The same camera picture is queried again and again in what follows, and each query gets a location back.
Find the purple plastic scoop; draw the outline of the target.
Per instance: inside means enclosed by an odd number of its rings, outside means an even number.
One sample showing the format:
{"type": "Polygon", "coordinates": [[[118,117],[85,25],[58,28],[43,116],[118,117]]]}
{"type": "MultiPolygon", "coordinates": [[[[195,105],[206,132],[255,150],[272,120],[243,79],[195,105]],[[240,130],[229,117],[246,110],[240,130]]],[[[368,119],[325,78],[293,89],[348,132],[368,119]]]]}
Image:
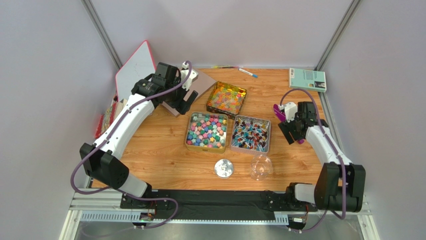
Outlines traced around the purple plastic scoop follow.
{"type": "Polygon", "coordinates": [[[285,114],[281,111],[278,104],[273,105],[273,112],[275,116],[279,119],[280,123],[285,122],[287,120],[285,114]]]}

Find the clear plastic jar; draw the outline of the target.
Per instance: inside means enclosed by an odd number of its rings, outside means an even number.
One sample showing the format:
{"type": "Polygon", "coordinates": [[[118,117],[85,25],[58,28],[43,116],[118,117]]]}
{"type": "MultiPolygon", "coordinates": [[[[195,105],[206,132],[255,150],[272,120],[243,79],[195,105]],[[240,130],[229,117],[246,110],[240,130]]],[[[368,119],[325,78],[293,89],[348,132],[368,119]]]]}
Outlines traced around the clear plastic jar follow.
{"type": "Polygon", "coordinates": [[[255,155],[250,163],[250,176],[256,181],[264,180],[272,171],[271,159],[264,155],[255,155]]]}

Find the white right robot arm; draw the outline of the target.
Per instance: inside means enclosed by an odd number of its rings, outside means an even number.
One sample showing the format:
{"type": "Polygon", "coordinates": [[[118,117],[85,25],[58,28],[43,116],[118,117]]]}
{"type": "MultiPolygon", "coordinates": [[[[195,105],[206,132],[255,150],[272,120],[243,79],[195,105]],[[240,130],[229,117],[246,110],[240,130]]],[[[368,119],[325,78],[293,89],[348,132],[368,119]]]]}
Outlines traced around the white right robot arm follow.
{"type": "Polygon", "coordinates": [[[286,192],[292,205],[309,203],[319,210],[357,213],[363,205],[366,170],[337,146],[327,122],[311,101],[274,104],[278,127],[289,144],[308,142],[322,169],[316,184],[292,182],[286,192]]]}

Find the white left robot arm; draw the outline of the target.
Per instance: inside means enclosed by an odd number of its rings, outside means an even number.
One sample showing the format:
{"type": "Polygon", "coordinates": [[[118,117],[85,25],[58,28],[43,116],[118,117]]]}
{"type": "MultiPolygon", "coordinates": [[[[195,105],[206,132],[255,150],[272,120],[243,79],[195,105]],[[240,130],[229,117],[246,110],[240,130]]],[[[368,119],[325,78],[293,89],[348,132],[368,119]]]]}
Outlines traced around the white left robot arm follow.
{"type": "Polygon", "coordinates": [[[189,60],[181,68],[160,62],[155,73],[135,83],[127,103],[108,129],[94,143],[80,147],[81,162],[76,169],[83,167],[87,176],[107,188],[143,197],[150,185],[121,162],[124,150],[142,122],[162,103],[181,115],[189,111],[198,92],[186,95],[198,75],[189,60]]]}

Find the gold tin of star candies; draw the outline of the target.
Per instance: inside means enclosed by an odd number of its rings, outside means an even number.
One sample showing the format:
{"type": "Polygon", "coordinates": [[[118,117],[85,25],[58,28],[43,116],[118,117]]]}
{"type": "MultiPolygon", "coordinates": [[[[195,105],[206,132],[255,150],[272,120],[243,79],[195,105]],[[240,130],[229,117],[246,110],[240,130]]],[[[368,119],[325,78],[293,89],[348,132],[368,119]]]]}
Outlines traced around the gold tin of star candies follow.
{"type": "Polygon", "coordinates": [[[223,154],[227,145],[229,119],[224,114],[193,112],[184,144],[189,151],[223,154]]]}

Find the gold tin of gummy candies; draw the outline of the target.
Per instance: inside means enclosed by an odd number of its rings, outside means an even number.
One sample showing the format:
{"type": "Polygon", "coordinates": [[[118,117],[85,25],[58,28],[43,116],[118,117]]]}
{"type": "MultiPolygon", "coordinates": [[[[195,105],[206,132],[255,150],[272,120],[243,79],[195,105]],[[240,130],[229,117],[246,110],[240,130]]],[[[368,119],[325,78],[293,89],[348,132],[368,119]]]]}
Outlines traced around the gold tin of gummy candies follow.
{"type": "Polygon", "coordinates": [[[240,114],[246,96],[246,89],[217,81],[207,99],[206,110],[234,120],[240,114]]]}

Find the brown cardboard sheet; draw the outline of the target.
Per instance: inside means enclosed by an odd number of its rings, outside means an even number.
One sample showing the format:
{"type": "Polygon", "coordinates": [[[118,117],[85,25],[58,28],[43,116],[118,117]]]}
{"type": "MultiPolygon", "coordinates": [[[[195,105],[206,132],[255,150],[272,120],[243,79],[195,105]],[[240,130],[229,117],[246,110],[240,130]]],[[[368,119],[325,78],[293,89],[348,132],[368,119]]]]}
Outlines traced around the brown cardboard sheet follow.
{"type": "Polygon", "coordinates": [[[192,70],[197,72],[198,76],[196,80],[192,82],[189,92],[185,95],[184,100],[186,101],[189,98],[192,91],[196,91],[198,95],[195,98],[195,103],[203,94],[205,94],[213,85],[216,84],[216,81],[197,68],[193,68],[192,70]]]}

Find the pink tin of lollipops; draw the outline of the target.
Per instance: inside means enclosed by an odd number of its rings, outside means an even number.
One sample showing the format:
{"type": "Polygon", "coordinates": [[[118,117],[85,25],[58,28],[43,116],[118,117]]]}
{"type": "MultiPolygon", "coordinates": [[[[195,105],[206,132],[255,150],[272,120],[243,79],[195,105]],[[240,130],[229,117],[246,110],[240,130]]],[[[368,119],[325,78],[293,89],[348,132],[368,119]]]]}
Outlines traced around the pink tin of lollipops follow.
{"type": "Polygon", "coordinates": [[[237,115],[231,133],[230,149],[249,155],[267,155],[270,150],[271,122],[237,115]]]}

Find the white board with red rim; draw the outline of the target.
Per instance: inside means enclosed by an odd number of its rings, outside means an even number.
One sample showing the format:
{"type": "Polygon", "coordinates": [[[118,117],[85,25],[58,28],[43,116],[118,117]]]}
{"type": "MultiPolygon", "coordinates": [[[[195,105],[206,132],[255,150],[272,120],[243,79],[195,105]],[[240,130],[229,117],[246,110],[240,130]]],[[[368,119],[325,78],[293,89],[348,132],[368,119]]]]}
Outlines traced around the white board with red rim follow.
{"type": "Polygon", "coordinates": [[[134,85],[156,71],[150,43],[145,40],[115,75],[116,96],[128,99],[134,85]]]}

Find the teal book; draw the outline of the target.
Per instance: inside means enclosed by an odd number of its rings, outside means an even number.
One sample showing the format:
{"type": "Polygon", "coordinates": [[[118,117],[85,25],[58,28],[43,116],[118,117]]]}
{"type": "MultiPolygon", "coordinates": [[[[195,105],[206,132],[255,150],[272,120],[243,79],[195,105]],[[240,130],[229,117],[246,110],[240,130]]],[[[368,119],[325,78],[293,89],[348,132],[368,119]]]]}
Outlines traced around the teal book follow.
{"type": "Polygon", "coordinates": [[[326,73],[324,71],[290,68],[288,70],[288,87],[325,93],[327,91],[326,73]]]}

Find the yellow pink pen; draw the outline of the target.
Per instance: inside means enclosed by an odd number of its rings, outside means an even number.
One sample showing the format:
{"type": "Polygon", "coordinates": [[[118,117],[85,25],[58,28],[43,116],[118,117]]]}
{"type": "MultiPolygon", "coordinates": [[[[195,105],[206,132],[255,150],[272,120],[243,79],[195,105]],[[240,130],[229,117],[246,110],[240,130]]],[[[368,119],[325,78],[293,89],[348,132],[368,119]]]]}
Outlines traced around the yellow pink pen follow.
{"type": "Polygon", "coordinates": [[[244,66],[238,66],[238,65],[215,65],[215,66],[212,66],[211,69],[239,69],[243,67],[244,66]]]}

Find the white blue marker pen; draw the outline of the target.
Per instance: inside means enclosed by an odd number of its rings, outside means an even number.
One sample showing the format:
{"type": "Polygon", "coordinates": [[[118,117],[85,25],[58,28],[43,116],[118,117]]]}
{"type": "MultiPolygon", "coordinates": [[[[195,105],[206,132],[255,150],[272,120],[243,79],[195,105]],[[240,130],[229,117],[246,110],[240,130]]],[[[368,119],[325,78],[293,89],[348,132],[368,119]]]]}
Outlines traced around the white blue marker pen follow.
{"type": "Polygon", "coordinates": [[[247,71],[247,70],[245,70],[245,69],[238,68],[238,70],[239,70],[240,72],[244,73],[244,74],[247,74],[247,75],[249,75],[249,76],[253,77],[253,78],[258,78],[258,75],[254,74],[254,73],[252,73],[252,72],[249,72],[249,71],[247,71]]]}

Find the stack of books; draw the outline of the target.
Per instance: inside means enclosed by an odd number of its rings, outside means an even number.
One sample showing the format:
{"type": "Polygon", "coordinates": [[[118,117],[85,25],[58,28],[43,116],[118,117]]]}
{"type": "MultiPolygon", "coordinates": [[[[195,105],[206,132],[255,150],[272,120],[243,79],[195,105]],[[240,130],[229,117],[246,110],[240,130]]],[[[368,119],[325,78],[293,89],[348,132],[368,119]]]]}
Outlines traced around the stack of books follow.
{"type": "Polygon", "coordinates": [[[104,134],[108,128],[112,125],[114,120],[118,117],[120,112],[124,109],[127,104],[127,99],[123,98],[121,101],[114,100],[111,106],[101,116],[94,137],[97,139],[104,134]]]}

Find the silver jar lid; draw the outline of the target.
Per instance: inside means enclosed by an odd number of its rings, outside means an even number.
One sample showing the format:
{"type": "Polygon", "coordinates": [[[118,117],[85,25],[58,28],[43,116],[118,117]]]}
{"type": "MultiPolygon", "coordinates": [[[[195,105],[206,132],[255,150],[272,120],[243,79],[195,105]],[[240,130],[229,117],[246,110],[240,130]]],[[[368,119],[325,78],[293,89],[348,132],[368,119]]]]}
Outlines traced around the silver jar lid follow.
{"type": "Polygon", "coordinates": [[[214,172],[221,179],[230,178],[234,173],[234,165],[228,159],[220,159],[214,165],[214,172]]]}

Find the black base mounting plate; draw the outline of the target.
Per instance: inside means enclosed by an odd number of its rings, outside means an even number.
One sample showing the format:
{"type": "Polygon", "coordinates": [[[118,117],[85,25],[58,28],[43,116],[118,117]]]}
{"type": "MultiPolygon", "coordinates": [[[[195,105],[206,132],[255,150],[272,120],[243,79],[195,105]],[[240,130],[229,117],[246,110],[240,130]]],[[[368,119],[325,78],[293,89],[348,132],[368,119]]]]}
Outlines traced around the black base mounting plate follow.
{"type": "Polygon", "coordinates": [[[157,219],[269,221],[275,212],[317,212],[310,203],[294,201],[285,192],[233,190],[152,190],[148,201],[123,195],[121,209],[154,210],[157,219]]]}

